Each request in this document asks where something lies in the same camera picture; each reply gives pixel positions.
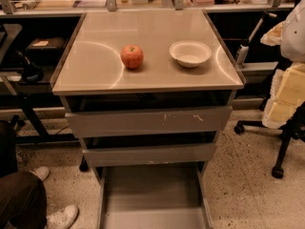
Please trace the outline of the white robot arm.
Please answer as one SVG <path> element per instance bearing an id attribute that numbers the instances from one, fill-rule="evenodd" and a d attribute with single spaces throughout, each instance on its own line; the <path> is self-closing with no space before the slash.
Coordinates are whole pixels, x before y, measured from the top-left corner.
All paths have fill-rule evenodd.
<path id="1" fill-rule="evenodd" d="M 281 55 L 292 61 L 287 70 L 275 71 L 262 116 L 265 127 L 279 129 L 305 102 L 305 0 L 263 38 L 266 44 L 279 44 Z"/>

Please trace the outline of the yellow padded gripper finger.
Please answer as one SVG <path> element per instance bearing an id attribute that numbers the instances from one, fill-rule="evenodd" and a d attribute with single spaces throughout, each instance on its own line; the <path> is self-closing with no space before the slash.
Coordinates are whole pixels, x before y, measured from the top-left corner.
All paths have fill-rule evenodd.
<path id="1" fill-rule="evenodd" d="M 270 94 L 262 124 L 270 129 L 278 129 L 285 125 L 296 109 L 305 102 L 305 64 L 294 62 L 285 71 L 276 70 Z"/>

